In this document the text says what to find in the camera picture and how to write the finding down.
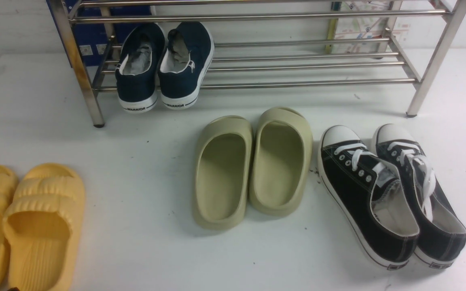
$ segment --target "shoelace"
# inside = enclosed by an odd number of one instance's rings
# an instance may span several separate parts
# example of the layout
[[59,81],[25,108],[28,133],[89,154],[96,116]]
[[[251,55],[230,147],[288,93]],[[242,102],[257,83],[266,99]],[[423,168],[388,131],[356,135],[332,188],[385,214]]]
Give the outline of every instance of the shoelace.
[[432,221],[432,205],[430,197],[436,188],[436,176],[434,175],[434,170],[425,155],[415,155],[416,151],[420,152],[420,148],[418,146],[411,143],[396,141],[389,145],[388,151],[391,151],[396,146],[410,148],[410,150],[403,150],[400,154],[399,161],[401,166],[404,165],[405,157],[407,157],[410,160],[418,162],[418,168],[425,174],[424,184],[422,185],[422,211],[426,215],[427,219]]
[[359,163],[359,159],[361,158],[361,156],[364,156],[364,155],[366,155],[366,156],[376,156],[376,155],[372,154],[371,152],[369,152],[368,148],[363,143],[354,143],[354,144],[342,145],[342,146],[338,147],[333,152],[333,154],[338,155],[342,151],[351,150],[351,149],[356,149],[354,151],[353,155],[352,155],[352,171],[357,170],[357,164]]

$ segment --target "shoe tongue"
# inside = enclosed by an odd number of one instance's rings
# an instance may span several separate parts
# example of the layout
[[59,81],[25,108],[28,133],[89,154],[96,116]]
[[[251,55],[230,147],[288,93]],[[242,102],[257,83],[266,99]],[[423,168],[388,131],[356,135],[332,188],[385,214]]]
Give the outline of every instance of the shoe tongue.
[[378,162],[373,167],[373,171],[377,174],[377,180],[375,181],[371,200],[377,201],[385,197],[396,184],[400,183],[400,180],[396,177],[395,173],[381,162]]

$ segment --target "sneaker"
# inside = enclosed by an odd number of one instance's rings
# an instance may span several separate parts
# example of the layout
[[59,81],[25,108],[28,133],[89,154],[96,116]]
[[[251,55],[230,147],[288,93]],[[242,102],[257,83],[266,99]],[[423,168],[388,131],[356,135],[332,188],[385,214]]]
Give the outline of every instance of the sneaker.
[[155,72],[164,48],[165,35],[155,23],[138,26],[125,39],[115,72],[120,105],[125,111],[138,114],[154,108]]
[[200,22],[182,22],[168,33],[168,46],[159,64],[161,100],[170,109],[195,104],[215,45]]
[[450,267],[466,243],[456,217],[424,151],[402,127],[386,124],[373,136],[373,152],[400,172],[407,202],[420,226],[415,254],[434,269]]
[[420,230],[396,167],[370,153],[351,129],[337,125],[321,138],[318,169],[364,252],[388,270],[404,267]]

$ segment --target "metal shoe rack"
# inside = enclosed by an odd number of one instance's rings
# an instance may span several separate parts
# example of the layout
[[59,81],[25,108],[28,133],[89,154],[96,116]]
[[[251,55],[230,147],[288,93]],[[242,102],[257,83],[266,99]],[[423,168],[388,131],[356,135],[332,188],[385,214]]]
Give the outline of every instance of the metal shoe rack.
[[[458,28],[466,14],[466,0],[457,0],[452,8],[446,0],[425,0],[431,4],[430,10],[401,10],[403,1],[392,1],[389,11],[356,11],[349,13],[271,13],[271,14],[242,14],[242,15],[152,15],[138,17],[117,17],[111,16],[110,7],[135,6],[135,5],[207,5],[207,4],[249,4],[261,2],[331,2],[332,0],[78,0],[68,13],[63,0],[47,0],[53,10],[53,16],[57,22],[61,40],[66,48],[68,58],[75,72],[76,78],[82,90],[85,103],[89,109],[89,114],[95,127],[103,127],[105,122],[98,105],[98,94],[100,92],[115,92],[116,87],[102,86],[106,74],[114,74],[110,67],[118,64],[118,53],[121,45],[116,42],[114,34],[114,23],[141,23],[141,22],[181,22],[181,21],[253,21],[253,20],[287,20],[287,19],[336,19],[355,17],[379,17],[387,20],[383,38],[378,39],[339,39],[339,40],[308,40],[308,41],[282,41],[282,42],[244,42],[215,44],[217,49],[231,47],[261,47],[261,46],[299,46],[305,44],[316,44],[323,46],[326,44],[346,44],[361,42],[376,42],[382,44],[379,51],[375,53],[350,53],[332,55],[285,55],[277,57],[215,57],[213,63],[233,62],[233,61],[288,61],[303,59],[348,59],[348,58],[368,58],[366,62],[359,63],[337,63],[337,64],[307,64],[307,65],[269,65],[269,66],[244,66],[244,67],[221,67],[210,68],[209,73],[220,72],[260,72],[276,70],[310,70],[310,69],[333,69],[333,68],[368,68],[368,67],[388,67],[401,66],[407,78],[403,79],[360,79],[360,80],[332,80],[332,81],[304,81],[304,82],[273,82],[273,83],[237,83],[237,84],[210,84],[205,83],[202,89],[256,89],[256,88],[283,88],[297,86],[325,86],[325,85],[360,85],[360,84],[412,84],[416,89],[407,116],[414,117],[418,113],[422,103],[431,87],[438,70],[446,56],[448,49],[455,37]],[[85,8],[99,7],[102,16],[83,17],[80,12]],[[408,57],[405,55],[400,44],[393,35],[393,29],[397,17],[442,17],[446,26],[438,45],[436,46],[432,58],[425,73],[420,75],[413,68]],[[96,76],[93,81],[87,74],[83,63],[78,44],[73,34],[73,27],[80,24],[103,23],[109,38],[105,49],[102,63],[98,66]],[[375,58],[393,57],[396,61],[374,61]]]

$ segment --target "rubber sole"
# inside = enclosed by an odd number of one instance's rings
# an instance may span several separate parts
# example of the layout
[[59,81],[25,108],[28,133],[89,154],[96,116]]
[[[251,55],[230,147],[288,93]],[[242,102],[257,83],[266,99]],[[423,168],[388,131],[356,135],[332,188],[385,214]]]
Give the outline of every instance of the rubber sole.
[[130,114],[142,114],[146,111],[151,110],[157,103],[157,90],[154,90],[152,96],[148,97],[145,100],[138,101],[138,102],[127,102],[123,101],[122,99],[118,98],[120,101],[120,105],[122,106],[123,110]]
[[206,72],[208,71],[211,65],[211,61],[213,60],[213,54],[215,52],[215,43],[213,42],[213,37],[210,31],[208,30],[208,28],[205,27],[205,29],[208,32],[208,35],[210,36],[211,49],[210,49],[210,54],[206,58],[204,68],[202,68],[202,71],[199,74],[199,78],[197,79],[197,87],[195,88],[194,92],[192,92],[188,96],[181,97],[181,98],[170,98],[170,97],[164,96],[163,92],[160,92],[161,101],[163,101],[163,104],[166,107],[172,110],[183,110],[183,109],[192,107],[192,105],[196,103],[197,98],[199,97],[199,91],[202,85],[202,81],[204,79],[204,76],[206,75]]
[[453,265],[455,259],[451,261],[440,261],[427,256],[426,253],[422,252],[419,247],[415,249],[415,255],[420,261],[426,265],[428,265],[432,269],[443,270],[451,267]]
[[361,245],[362,249],[364,250],[364,253],[366,253],[366,255],[368,255],[370,257],[370,259],[372,261],[374,261],[379,267],[383,267],[383,268],[385,268],[385,269],[387,269],[389,271],[402,269],[403,267],[405,267],[405,265],[407,265],[407,263],[409,263],[409,260],[403,261],[401,263],[396,263],[396,262],[393,262],[393,261],[386,260],[385,258],[379,256],[370,247],[370,245],[368,244],[368,242],[364,238],[364,235],[362,235],[362,232],[359,229],[359,226],[357,225],[357,223],[355,223],[355,220],[353,219],[350,212],[348,212],[346,207],[344,207],[344,204],[343,204],[342,200],[340,199],[338,194],[335,192],[335,190],[333,189],[332,184],[328,180],[328,178],[327,178],[327,176],[325,174],[325,170],[323,168],[323,163],[322,163],[322,159],[321,159],[321,148],[322,148],[322,145],[323,145],[323,139],[324,139],[325,134],[326,134],[327,131],[328,131],[328,129],[321,136],[320,146],[319,146],[319,149],[318,149],[318,171],[320,172],[320,178],[321,178],[321,181],[322,181],[323,185],[327,188],[330,195],[333,197],[335,202],[339,205],[339,207],[343,211],[344,215],[348,219],[348,222],[352,226],[352,230],[355,232],[355,236],[357,236],[357,240],[359,241],[359,244]]

